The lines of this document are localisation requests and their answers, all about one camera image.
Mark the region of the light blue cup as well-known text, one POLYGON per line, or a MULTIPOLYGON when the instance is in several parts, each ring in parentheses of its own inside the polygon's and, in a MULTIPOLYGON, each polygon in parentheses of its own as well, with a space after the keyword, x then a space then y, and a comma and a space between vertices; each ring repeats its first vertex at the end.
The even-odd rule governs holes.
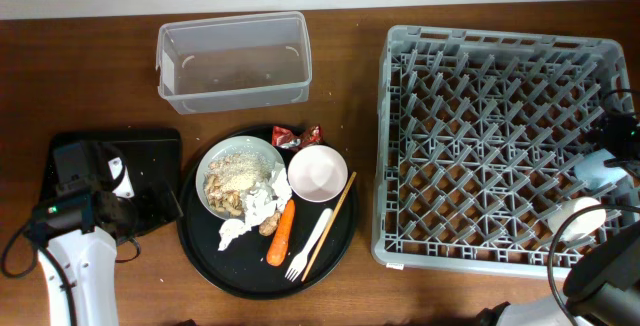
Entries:
POLYGON ((606 149, 594 151, 575 165, 575 176, 578 180, 584 181, 590 190, 598 189, 608 183, 616 184, 628 173, 621 167, 606 167, 604 165, 606 161, 613 159, 614 155, 606 149))

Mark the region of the grey plate with food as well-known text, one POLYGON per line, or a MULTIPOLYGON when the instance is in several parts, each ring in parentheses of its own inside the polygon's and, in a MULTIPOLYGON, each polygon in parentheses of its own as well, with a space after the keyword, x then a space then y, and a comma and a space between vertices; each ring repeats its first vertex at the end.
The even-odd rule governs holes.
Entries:
POLYGON ((195 190, 213 215, 244 220, 243 196, 258 181, 265 181, 276 163, 284 164, 279 152, 254 136, 235 136, 217 143, 196 169, 195 190))

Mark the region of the small white tissue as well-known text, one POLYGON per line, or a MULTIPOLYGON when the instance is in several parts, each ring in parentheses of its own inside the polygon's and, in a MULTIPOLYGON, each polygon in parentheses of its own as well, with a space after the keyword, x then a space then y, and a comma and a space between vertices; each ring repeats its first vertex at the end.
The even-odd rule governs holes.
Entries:
POLYGON ((219 251, 226 250, 231 242, 239 236, 245 234, 250 230, 243 220, 240 219, 228 219, 219 229, 220 243, 218 246, 219 251))

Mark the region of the brown ginger piece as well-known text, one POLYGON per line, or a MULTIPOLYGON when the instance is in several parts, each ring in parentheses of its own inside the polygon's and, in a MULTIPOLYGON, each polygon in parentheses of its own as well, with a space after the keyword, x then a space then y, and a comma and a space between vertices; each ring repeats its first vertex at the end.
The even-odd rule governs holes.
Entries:
POLYGON ((279 226, 281 216, 282 216, 282 213, 279 211, 276 211, 273 215, 267 217, 259 225, 259 233, 265 237, 272 235, 279 226))

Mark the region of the red foil wrapper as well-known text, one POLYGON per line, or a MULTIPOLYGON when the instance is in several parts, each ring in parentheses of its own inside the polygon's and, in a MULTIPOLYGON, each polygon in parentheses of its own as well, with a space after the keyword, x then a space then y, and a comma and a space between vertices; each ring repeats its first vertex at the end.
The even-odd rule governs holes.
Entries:
POLYGON ((310 127, 300 135, 296 135, 291 130, 283 127, 274 126, 272 129, 271 144, 281 149, 297 152, 322 142, 323 131, 319 125, 310 127))

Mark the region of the orange carrot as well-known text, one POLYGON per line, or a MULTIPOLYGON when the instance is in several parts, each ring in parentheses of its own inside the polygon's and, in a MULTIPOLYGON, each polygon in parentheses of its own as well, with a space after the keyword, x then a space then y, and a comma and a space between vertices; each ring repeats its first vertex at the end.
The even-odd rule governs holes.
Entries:
POLYGON ((284 212, 280 218, 280 222, 274 237, 272 239, 272 243, 266 255, 266 261, 269 265, 278 267, 280 266, 287 255, 288 245, 290 233, 294 221, 295 216, 295 202, 293 199, 290 199, 284 212))

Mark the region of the pink bowl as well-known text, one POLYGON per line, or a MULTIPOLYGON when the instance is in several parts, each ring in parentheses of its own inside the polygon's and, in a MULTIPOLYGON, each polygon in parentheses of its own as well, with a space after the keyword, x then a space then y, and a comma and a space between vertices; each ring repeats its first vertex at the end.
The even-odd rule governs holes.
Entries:
POLYGON ((324 145, 313 145, 293 156, 287 176, 296 195, 309 202, 322 203, 342 192, 349 171, 338 151, 324 145))

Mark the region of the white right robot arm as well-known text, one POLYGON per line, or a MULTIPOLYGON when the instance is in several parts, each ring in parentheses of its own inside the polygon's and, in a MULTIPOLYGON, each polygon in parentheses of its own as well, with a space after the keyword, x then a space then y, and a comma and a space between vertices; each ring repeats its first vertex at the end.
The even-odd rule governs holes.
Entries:
MULTIPOLYGON (((587 140, 600 149, 587 157, 576 176, 603 186, 619 168, 639 175, 639 114, 607 113, 587 140)), ((638 214, 637 205, 607 204, 581 197, 561 204, 549 221, 552 239, 547 258, 551 295, 527 304, 504 302, 482 310, 474 325, 637 325, 639 323, 639 224, 624 228, 583 256, 570 270, 563 289, 554 279, 558 244, 589 235, 609 211, 638 214)))

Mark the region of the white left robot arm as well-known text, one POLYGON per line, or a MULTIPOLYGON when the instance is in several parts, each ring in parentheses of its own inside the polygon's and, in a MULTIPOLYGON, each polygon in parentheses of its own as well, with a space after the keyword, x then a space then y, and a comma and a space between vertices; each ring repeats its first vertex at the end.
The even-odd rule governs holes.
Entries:
POLYGON ((47 278, 50 323, 117 325, 117 246, 133 236, 138 212, 116 189, 125 157, 109 143, 56 148, 55 195, 32 210, 26 236, 47 278))

